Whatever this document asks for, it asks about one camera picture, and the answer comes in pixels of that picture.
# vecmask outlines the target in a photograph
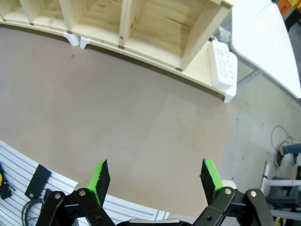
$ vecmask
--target yellow object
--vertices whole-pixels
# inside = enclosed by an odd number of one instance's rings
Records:
[[[300,10],[300,8],[301,8],[301,0],[288,0],[288,2],[289,2],[292,6],[294,6],[294,7],[296,7],[297,9]]]

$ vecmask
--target white table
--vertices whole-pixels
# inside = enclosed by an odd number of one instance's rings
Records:
[[[270,0],[235,0],[232,48],[258,70],[238,82],[238,88],[265,73],[296,98],[301,88],[293,48],[276,4]]]

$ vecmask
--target person's leg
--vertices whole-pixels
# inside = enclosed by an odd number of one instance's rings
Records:
[[[288,145],[288,146],[280,146],[279,148],[280,152],[285,154],[299,154],[301,153],[301,144],[294,144],[294,145]]]
[[[300,19],[301,19],[301,13],[295,9],[285,20],[285,26],[287,32],[289,32],[290,28]]]

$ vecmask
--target bolt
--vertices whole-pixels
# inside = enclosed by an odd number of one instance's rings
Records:
[[[61,194],[56,193],[56,194],[55,194],[55,199],[59,199],[59,198],[61,198]]]
[[[231,194],[232,191],[231,191],[230,189],[226,188],[225,193],[226,193],[226,194]]]
[[[255,191],[251,191],[251,196],[255,197],[257,193]]]
[[[79,195],[80,196],[84,196],[86,194],[86,192],[84,191],[84,190],[81,190],[80,192],[79,192]]]

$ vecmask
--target orange object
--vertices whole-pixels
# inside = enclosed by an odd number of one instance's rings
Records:
[[[277,6],[282,17],[284,17],[293,8],[293,5],[288,0],[280,0],[277,3]]]

